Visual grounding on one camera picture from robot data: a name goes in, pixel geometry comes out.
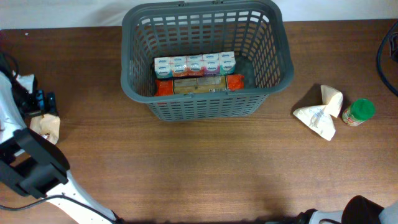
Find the brown paper bag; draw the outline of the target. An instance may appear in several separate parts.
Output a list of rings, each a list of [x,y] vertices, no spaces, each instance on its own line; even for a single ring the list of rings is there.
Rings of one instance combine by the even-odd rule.
[[[30,121],[30,129],[52,144],[56,144],[59,140],[60,118],[52,114],[33,117]]]

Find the orange spaghetti packet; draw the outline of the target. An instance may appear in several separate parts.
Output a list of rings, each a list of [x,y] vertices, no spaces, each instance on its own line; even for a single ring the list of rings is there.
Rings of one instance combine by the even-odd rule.
[[[240,74],[184,78],[175,80],[156,80],[157,91],[155,96],[168,96],[178,94],[216,93],[222,91],[235,91],[244,88],[244,76]]]

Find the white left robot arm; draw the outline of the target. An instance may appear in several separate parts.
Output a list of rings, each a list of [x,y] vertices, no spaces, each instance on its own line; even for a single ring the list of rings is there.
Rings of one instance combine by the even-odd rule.
[[[49,202],[77,223],[123,223],[73,178],[56,146],[59,124],[54,93],[37,89],[36,77],[20,75],[16,59],[1,52],[1,182],[36,198],[25,209]]]

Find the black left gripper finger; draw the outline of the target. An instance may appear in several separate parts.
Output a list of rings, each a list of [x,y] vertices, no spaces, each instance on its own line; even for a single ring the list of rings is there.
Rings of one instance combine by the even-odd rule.
[[[46,97],[47,97],[46,112],[54,116],[58,116],[55,93],[54,92],[47,93]]]
[[[36,90],[35,99],[36,99],[36,105],[37,105],[38,109],[44,110],[45,109],[44,91],[43,90]]]

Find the tissue pack multipack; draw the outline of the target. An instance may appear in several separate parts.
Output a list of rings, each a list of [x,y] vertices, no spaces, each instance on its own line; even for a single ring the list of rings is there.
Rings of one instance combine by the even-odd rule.
[[[235,67],[234,52],[154,59],[154,71],[158,79],[230,75]]]

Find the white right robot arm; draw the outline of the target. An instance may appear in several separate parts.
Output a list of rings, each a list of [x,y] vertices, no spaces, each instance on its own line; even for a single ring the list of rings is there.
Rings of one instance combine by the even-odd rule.
[[[335,122],[326,141],[292,115],[292,97],[258,114],[168,123],[107,103],[60,144],[72,174],[95,199],[135,222],[303,218],[397,222],[397,97],[367,93],[376,115]]]

